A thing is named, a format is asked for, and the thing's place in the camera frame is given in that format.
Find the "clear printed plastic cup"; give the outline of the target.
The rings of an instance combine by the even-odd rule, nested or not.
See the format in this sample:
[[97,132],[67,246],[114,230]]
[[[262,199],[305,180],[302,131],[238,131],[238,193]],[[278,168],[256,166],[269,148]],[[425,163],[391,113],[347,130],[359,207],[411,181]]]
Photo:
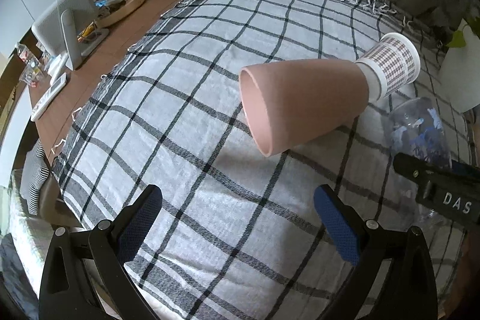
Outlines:
[[[397,106],[384,123],[384,134],[392,156],[403,153],[444,170],[452,168],[443,123],[431,99],[417,97]],[[415,225],[444,224],[443,216],[415,202],[413,182],[397,175],[394,185]]]

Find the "plaid paper cup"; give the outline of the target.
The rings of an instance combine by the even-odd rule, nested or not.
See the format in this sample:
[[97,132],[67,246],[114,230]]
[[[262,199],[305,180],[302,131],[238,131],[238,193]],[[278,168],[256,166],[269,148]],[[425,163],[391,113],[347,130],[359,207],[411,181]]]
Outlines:
[[408,37],[389,32],[355,64],[368,85],[368,101],[375,102],[413,83],[420,74],[418,51]]

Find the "pink plastic cup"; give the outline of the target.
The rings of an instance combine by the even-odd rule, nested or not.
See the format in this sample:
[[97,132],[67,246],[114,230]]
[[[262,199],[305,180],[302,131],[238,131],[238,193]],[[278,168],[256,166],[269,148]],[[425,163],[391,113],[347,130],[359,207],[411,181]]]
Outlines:
[[239,88],[250,134],[265,157],[333,131],[368,104],[365,75],[340,59],[251,65],[241,69]]

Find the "green plant white pot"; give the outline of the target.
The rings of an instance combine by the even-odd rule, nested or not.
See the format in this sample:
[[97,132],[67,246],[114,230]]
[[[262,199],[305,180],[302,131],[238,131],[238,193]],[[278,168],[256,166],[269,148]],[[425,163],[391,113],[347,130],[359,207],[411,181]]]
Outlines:
[[464,113],[479,105],[479,18],[460,22],[448,43],[439,80],[453,109]]

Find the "white star cushion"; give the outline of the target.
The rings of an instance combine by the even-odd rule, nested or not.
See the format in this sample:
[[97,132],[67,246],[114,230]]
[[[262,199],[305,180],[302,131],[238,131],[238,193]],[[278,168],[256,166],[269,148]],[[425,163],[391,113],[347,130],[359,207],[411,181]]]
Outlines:
[[47,156],[38,140],[26,154],[20,181],[20,196],[26,201],[28,213],[38,216],[41,188],[50,176]]

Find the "black white checkered tablecloth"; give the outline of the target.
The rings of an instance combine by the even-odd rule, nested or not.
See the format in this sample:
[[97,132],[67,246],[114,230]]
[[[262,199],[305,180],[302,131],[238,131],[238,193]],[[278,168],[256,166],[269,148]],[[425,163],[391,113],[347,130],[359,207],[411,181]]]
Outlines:
[[[384,34],[416,46],[421,72],[312,142],[264,157],[239,71],[304,58],[353,61]],[[97,85],[53,171],[91,228],[149,184],[163,208],[126,270],[162,319],[317,319],[351,272],[312,205],[330,185],[364,218],[403,219],[383,123],[414,97],[438,111],[452,157],[474,164],[465,117],[439,84],[423,23],[386,0],[182,0]]]

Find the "white remote control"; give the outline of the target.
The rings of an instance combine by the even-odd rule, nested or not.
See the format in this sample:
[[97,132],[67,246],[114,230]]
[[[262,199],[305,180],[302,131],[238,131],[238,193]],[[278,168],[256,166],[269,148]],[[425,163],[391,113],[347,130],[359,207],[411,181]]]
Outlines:
[[55,82],[51,85],[47,91],[42,95],[39,101],[32,107],[32,112],[30,120],[36,122],[43,113],[47,110],[51,102],[57,97],[57,95],[62,91],[62,89],[68,83],[68,75],[64,72]]

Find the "clutter of small items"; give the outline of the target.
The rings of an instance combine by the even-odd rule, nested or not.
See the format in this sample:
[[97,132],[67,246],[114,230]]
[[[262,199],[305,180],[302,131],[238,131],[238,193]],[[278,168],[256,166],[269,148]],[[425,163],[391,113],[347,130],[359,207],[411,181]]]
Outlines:
[[39,58],[25,44],[16,44],[17,55],[25,65],[19,81],[32,88],[37,87],[47,77],[47,66],[51,58],[42,44],[37,43],[37,48],[41,51]]

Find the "white mini projector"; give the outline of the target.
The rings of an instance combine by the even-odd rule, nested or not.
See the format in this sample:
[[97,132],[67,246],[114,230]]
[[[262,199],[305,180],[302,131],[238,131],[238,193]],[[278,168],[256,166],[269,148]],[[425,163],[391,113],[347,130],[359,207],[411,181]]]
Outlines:
[[48,54],[67,54],[66,67],[74,71],[108,36],[107,28],[97,28],[83,42],[78,37],[98,17],[93,0],[56,0],[33,23],[32,33]]

